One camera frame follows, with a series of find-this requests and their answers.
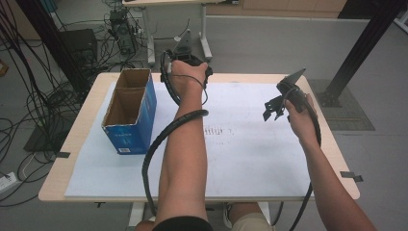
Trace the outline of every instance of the table leg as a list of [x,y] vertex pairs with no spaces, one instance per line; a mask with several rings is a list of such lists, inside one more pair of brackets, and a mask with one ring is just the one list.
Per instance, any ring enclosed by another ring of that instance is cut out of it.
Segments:
[[210,46],[208,45],[208,41],[207,41],[206,14],[207,14],[206,5],[201,4],[201,32],[198,33],[198,35],[200,36],[201,45],[204,50],[204,56],[208,61],[210,61],[213,58],[213,55],[211,54]]
[[144,202],[134,202],[129,217],[129,226],[136,226],[143,219]]
[[404,30],[406,33],[408,33],[408,26],[405,24],[408,22],[408,10],[405,12],[405,14],[400,18],[400,19],[394,19],[394,22],[396,25],[398,25],[402,30]]
[[153,39],[153,36],[150,35],[147,9],[146,7],[143,7],[140,9],[141,9],[141,14],[143,16],[144,31],[147,36],[147,62],[149,63],[150,66],[153,66],[156,63],[156,57],[154,54],[154,39]]
[[258,202],[259,207],[262,210],[265,218],[267,219],[268,223],[270,224],[270,213],[269,213],[269,203],[267,202]]

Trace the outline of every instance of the knee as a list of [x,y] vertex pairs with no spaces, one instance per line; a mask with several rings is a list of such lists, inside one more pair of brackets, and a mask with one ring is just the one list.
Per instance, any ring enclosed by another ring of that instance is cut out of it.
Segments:
[[151,231],[153,229],[154,222],[151,220],[142,220],[136,225],[135,231]]

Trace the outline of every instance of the black pole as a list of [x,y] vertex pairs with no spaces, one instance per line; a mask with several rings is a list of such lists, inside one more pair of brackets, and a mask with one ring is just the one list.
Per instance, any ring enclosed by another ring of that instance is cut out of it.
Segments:
[[37,31],[42,42],[47,46],[50,54],[65,74],[66,79],[78,93],[79,100],[84,102],[90,90],[90,83],[83,76],[72,55],[64,45],[60,31],[40,0],[15,1]]
[[339,96],[345,86],[357,72],[360,65],[371,52],[372,48],[381,39],[394,19],[401,11],[405,0],[383,1],[382,6],[372,17],[361,36],[357,39],[342,66],[325,90],[318,93],[320,105],[323,107],[340,107]]

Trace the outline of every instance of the blue box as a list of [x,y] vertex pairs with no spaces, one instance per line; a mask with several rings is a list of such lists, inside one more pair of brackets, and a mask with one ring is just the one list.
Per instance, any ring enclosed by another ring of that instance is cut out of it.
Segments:
[[102,122],[118,154],[147,153],[156,105],[150,69],[122,70]]

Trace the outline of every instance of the power strip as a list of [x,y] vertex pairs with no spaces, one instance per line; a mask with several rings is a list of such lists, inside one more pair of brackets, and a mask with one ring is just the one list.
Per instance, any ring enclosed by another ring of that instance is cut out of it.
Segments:
[[3,176],[2,178],[0,178],[0,193],[3,193],[8,189],[11,189],[13,186],[18,184],[14,172],[10,172],[8,176],[9,177]]

